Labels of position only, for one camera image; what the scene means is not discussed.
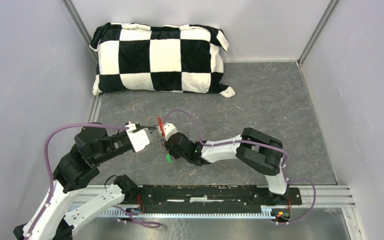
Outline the green key tag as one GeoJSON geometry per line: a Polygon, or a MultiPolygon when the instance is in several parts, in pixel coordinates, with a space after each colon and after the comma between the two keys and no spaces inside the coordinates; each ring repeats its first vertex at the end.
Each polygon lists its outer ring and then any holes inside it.
{"type": "Polygon", "coordinates": [[[166,154],[165,154],[165,157],[166,157],[166,160],[167,160],[168,163],[171,163],[171,162],[172,162],[172,159],[171,159],[171,156],[170,156],[169,153],[166,153],[166,154]]]}

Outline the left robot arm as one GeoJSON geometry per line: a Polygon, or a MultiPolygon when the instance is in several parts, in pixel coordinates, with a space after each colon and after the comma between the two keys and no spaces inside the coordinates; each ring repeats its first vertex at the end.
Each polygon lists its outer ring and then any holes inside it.
{"type": "Polygon", "coordinates": [[[99,165],[128,151],[142,151],[158,127],[128,123],[111,126],[93,123],[73,123],[54,130],[43,147],[49,177],[49,190],[31,220],[16,226],[13,234],[18,240],[71,240],[84,226],[108,208],[124,202],[133,203],[138,186],[127,176],[117,176],[97,197],[77,208],[73,215],[68,209],[75,198],[99,173],[99,165]],[[49,143],[59,132],[80,127],[75,144],[64,155],[54,171],[49,161],[49,143]]]}

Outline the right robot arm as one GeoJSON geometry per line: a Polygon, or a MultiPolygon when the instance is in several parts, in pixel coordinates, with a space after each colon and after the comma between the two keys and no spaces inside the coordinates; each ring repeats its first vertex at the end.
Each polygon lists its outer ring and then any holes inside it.
{"type": "Polygon", "coordinates": [[[282,163],[287,158],[283,143],[251,127],[242,134],[219,141],[193,142],[171,123],[160,130],[164,147],[174,159],[183,158],[195,166],[213,164],[224,160],[240,160],[265,176],[269,199],[282,204],[289,198],[282,163]]]}

